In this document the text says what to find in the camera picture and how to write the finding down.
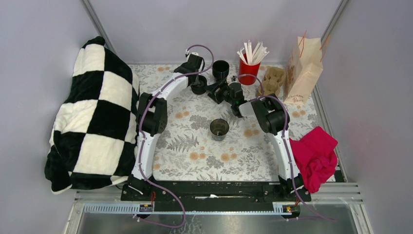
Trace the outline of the stack of black cups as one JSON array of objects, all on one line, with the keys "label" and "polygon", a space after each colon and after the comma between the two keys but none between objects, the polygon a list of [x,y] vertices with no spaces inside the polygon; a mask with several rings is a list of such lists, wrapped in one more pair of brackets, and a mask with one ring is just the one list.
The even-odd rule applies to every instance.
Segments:
[{"label": "stack of black cups", "polygon": [[229,63],[225,60],[217,60],[212,65],[212,75],[218,82],[226,79],[229,74]]}]

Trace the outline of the single black coffee cup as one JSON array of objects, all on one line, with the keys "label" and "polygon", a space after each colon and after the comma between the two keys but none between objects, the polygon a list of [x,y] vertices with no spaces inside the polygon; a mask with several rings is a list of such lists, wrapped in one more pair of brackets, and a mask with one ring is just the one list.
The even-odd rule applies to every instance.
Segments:
[{"label": "single black coffee cup", "polygon": [[211,137],[215,141],[223,141],[229,131],[229,123],[224,119],[215,119],[209,125]]}]

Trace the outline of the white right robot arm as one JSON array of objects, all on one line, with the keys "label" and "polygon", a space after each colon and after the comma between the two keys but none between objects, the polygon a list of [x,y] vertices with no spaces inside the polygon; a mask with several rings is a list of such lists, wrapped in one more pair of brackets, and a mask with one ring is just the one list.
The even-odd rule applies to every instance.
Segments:
[{"label": "white right robot arm", "polygon": [[304,186],[303,177],[295,162],[289,139],[288,112],[275,94],[246,101],[240,83],[227,83],[222,79],[204,87],[207,95],[217,104],[225,101],[236,117],[253,116],[261,130],[267,134],[275,151],[278,163],[279,184],[265,196],[272,195],[285,201],[311,201],[311,195]]}]

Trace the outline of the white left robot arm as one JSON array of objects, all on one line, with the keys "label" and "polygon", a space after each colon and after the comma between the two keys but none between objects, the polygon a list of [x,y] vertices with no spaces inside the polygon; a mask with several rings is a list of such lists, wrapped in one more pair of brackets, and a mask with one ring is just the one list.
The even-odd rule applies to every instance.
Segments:
[{"label": "white left robot arm", "polygon": [[148,201],[152,194],[152,163],[157,141],[168,123],[168,100],[192,84],[199,84],[197,75],[205,60],[190,54],[187,61],[173,71],[170,79],[158,90],[142,93],[138,105],[138,155],[127,183],[122,188],[122,201]]}]

